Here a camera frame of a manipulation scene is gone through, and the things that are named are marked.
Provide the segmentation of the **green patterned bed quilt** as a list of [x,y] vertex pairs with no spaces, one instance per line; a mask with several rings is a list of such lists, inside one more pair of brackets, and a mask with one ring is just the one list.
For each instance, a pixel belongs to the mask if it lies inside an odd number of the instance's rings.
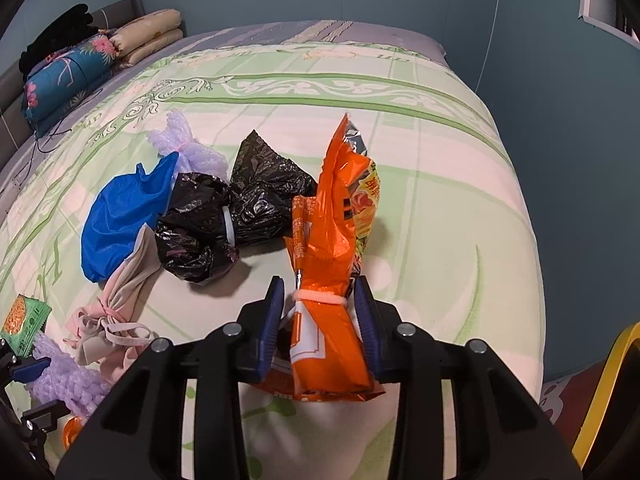
[[544,293],[518,177],[482,100],[410,39],[354,22],[228,28],[175,42],[115,74],[1,177],[1,304],[46,302],[47,334],[90,304],[80,236],[108,181],[157,152],[148,133],[178,110],[233,160],[253,130],[318,176],[343,117],[378,166],[363,255],[374,296],[435,338],[489,342],[531,394],[542,382]]

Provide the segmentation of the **window frame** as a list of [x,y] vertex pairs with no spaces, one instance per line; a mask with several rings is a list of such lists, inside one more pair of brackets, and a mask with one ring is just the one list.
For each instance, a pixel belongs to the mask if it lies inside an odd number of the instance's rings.
[[578,18],[639,49],[639,38],[616,0],[580,0]]

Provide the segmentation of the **pink beige cloth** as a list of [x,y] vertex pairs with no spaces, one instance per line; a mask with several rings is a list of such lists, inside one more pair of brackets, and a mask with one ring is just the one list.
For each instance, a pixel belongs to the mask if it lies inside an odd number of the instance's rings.
[[79,365],[99,365],[111,385],[119,380],[156,338],[139,322],[140,295],[160,272],[155,234],[146,224],[138,232],[134,249],[106,281],[88,306],[76,309],[65,327],[65,343]]

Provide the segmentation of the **black clothing on headboard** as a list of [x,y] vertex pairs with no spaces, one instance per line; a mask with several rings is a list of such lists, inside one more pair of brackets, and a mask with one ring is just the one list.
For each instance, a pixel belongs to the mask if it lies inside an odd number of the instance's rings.
[[56,18],[40,35],[27,46],[18,60],[18,70],[23,80],[36,65],[51,54],[76,46],[98,32],[92,24],[93,16],[85,3],[72,6]]

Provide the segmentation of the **blue floral folded blanket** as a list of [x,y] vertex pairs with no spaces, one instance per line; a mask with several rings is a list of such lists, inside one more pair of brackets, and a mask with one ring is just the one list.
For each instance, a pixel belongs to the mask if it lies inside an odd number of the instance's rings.
[[34,68],[24,85],[23,115],[39,139],[112,76],[116,51],[96,34]]

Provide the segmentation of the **grey bed headboard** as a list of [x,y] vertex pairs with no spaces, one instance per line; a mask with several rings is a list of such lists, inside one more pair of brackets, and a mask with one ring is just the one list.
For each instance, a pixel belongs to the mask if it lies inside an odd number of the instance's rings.
[[[119,0],[91,13],[92,24],[106,29],[119,28],[143,14],[142,0]],[[23,87],[23,75],[15,60],[1,74],[1,167],[32,135],[21,111]]]

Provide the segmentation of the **orange peel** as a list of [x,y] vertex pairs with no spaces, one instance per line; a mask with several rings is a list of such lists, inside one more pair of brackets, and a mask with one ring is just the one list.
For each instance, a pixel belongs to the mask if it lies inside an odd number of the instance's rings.
[[64,422],[64,426],[61,432],[61,441],[62,445],[66,450],[70,448],[70,446],[77,439],[78,434],[81,432],[84,423],[82,419],[77,416],[70,416]]

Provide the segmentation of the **green noodle snack packet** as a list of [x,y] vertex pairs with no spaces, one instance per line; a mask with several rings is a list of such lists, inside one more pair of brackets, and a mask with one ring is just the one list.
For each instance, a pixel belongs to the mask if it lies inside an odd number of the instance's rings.
[[36,335],[43,329],[51,308],[43,301],[18,295],[1,327],[1,337],[19,358],[32,354]]

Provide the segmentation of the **blue plastic bag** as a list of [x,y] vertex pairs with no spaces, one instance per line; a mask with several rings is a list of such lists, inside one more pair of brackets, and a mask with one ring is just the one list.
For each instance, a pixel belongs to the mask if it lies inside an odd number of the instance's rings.
[[92,204],[82,229],[81,270],[93,283],[106,281],[134,250],[142,226],[154,228],[169,204],[179,154],[172,152],[147,172],[114,177]]

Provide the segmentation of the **yellow rimmed trash bin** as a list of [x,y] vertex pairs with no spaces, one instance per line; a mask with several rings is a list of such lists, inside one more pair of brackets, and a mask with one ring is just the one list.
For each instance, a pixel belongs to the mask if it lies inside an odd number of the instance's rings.
[[628,326],[616,338],[604,363],[602,374],[594,390],[587,414],[582,422],[579,434],[572,447],[572,453],[580,468],[585,467],[589,454],[596,442],[598,432],[605,418],[606,409],[611,401],[616,380],[620,376],[624,359],[631,347],[639,345],[639,324]]

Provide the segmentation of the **orange snack bag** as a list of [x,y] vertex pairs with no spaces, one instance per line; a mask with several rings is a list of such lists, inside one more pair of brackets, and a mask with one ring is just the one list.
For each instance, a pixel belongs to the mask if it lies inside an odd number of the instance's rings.
[[358,128],[338,125],[314,196],[293,200],[285,240],[296,285],[282,321],[284,350],[259,389],[295,401],[366,402],[383,394],[367,369],[348,297],[380,202],[381,183]]

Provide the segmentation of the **black plastic bag rear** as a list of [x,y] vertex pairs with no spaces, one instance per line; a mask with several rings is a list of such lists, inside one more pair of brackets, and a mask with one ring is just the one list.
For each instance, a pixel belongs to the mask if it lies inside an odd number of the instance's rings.
[[311,197],[317,182],[253,130],[240,144],[230,179],[236,244],[248,247],[290,236],[293,198]]

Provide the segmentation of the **beige floral pillow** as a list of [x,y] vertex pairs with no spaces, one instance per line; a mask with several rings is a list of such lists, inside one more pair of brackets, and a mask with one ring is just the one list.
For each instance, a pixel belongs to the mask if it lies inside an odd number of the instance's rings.
[[181,13],[164,9],[140,16],[119,27],[111,43],[116,64],[128,68],[183,38]]

